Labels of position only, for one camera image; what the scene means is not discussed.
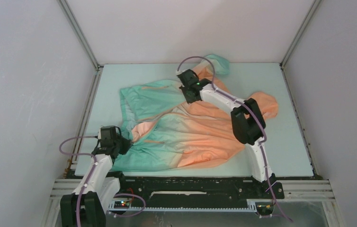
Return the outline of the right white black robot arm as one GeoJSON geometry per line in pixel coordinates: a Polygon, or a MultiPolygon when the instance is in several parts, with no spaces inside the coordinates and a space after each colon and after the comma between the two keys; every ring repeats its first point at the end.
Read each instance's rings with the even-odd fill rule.
{"type": "Polygon", "coordinates": [[[267,140],[265,121],[255,99],[240,99],[218,88],[208,79],[200,79],[193,70],[176,71],[182,85],[179,87],[187,103],[204,101],[215,105],[231,117],[235,138],[251,150],[252,177],[257,182],[253,191],[260,198],[267,197],[275,184],[265,152],[267,140]]]}

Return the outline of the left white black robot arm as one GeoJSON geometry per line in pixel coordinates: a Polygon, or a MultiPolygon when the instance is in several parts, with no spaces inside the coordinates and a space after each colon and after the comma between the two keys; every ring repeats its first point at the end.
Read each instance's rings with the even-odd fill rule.
{"type": "Polygon", "coordinates": [[[63,227],[104,227],[106,212],[114,196],[127,192],[122,175],[109,177],[114,161],[125,155],[132,141],[123,137],[118,126],[101,127],[94,137],[97,144],[88,154],[91,163],[78,186],[60,201],[63,227]]]}

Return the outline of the teal and orange gradient jacket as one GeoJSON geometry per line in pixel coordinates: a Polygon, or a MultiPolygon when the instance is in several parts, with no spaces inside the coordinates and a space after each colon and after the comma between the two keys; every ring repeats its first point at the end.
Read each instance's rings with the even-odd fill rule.
{"type": "Polygon", "coordinates": [[[187,103],[180,86],[165,79],[120,90],[122,134],[133,143],[114,171],[210,168],[245,149],[228,113],[205,101],[187,103]]]}

